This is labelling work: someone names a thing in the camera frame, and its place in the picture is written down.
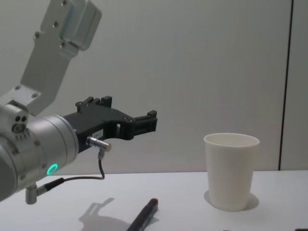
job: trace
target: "black cable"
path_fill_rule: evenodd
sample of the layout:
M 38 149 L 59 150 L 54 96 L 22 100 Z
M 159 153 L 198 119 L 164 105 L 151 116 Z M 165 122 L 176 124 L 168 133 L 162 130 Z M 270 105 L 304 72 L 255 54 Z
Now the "black cable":
M 101 175 L 102 175 L 101 177 L 70 177 L 70 178 L 66 178 L 66 179 L 59 178 L 59 179 L 51 181 L 47 184 L 44 184 L 41 187 L 44 187 L 46 189 L 46 192 L 48 192 L 49 190 L 57 187 L 58 185 L 66 182 L 66 181 L 70 181 L 70 180 L 82 180 L 82 179 L 103 180 L 103 179 L 105 179 L 105 173 L 103 171 L 101 159 L 98 160 L 98 166 L 99 166 L 99 169 L 100 169 L 100 172 L 101 172 Z

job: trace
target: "bolt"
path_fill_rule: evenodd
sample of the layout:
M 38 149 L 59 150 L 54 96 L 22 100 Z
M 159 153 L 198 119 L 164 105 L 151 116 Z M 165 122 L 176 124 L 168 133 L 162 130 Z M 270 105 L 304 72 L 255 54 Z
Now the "bolt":
M 56 27 L 58 27 L 58 25 L 59 25 L 59 21 L 54 21 L 52 26 L 56 28 Z
M 40 33 L 39 32 L 35 32 L 35 34 L 34 34 L 34 39 L 38 39 L 40 37 Z
M 26 177 L 25 173 L 20 176 L 20 180 L 23 180 Z
M 34 146 L 39 147 L 40 146 L 40 142 L 39 141 L 34 141 Z
M 61 48 L 64 48 L 65 46 L 66 46 L 65 42 L 62 42 L 61 45 L 60 45 Z
M 14 124 L 12 126 L 12 131 L 14 133 L 19 133 L 19 132 L 22 132 L 23 130 L 25 130 L 25 125 L 24 124 Z
M 38 97 L 38 95 L 39 95 L 39 94 L 37 94 L 37 93 L 33 93 L 33 94 L 31 95 L 31 97 L 32 97 L 32 98 L 36 98 L 36 97 Z

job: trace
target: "cable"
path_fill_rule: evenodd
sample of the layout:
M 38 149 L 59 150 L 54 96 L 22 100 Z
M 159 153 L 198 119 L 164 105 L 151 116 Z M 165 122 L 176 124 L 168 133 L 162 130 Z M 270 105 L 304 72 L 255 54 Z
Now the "cable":
M 105 179 L 105 173 L 103 171 L 103 167 L 102 167 L 102 160 L 99 159 L 98 160 L 98 166 L 99 166 L 99 169 L 100 169 L 100 172 L 101 172 L 101 177 L 70 177 L 70 178 L 59 178 L 59 179 L 56 179 L 54 181 L 51 181 L 49 183 L 46 183 L 42 186 L 40 186 L 38 188 L 38 196 L 39 195 L 42 195 L 43 193 L 46 193 L 48 191 L 50 191 L 51 189 L 59 186 L 60 184 L 66 182 L 66 181 L 70 181 L 70 180 L 82 180 L 82 179 L 92 179 L 92 180 L 103 180 Z
M 64 179 L 64 181 L 70 181 L 70 180 L 81 180 L 81 179 L 93 179 L 93 180 L 103 180 L 105 179 L 105 173 L 103 171 L 103 167 L 102 167 L 102 160 L 98 160 L 98 167 L 100 168 L 100 172 L 102 177 L 71 177 L 71 178 L 67 178 Z

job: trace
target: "cup rim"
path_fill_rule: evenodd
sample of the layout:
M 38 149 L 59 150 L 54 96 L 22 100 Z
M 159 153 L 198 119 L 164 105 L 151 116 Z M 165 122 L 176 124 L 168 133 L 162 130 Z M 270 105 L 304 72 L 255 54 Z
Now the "cup rim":
M 251 145 L 226 145 L 226 144 L 220 144 L 220 143 L 211 142 L 211 141 L 208 140 L 209 137 L 217 136 L 217 135 L 236 135 L 236 136 L 247 137 L 247 138 L 250 138 L 250 139 L 254 140 L 256 143 L 255 144 L 251 144 Z M 208 135 L 204 136 L 204 141 L 206 143 L 209 143 L 209 144 L 212 144 L 212 145 L 215 145 L 215 146 L 231 147 L 231 148 L 254 147 L 254 146 L 257 146 L 257 145 L 260 144 L 260 140 L 258 138 L 256 138 L 256 137 L 245 135 L 245 134 L 241 134 L 241 133 L 230 133 L 230 132 L 208 134 Z

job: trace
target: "green led ring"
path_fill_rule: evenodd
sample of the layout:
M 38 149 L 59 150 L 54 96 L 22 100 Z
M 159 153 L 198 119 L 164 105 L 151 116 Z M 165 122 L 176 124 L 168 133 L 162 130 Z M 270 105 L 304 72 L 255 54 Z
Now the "green led ring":
M 58 165 L 57 164 L 53 164 L 49 167 L 49 169 L 47 170 L 47 175 L 51 175 L 52 173 L 54 173 L 56 170 L 58 169 Z

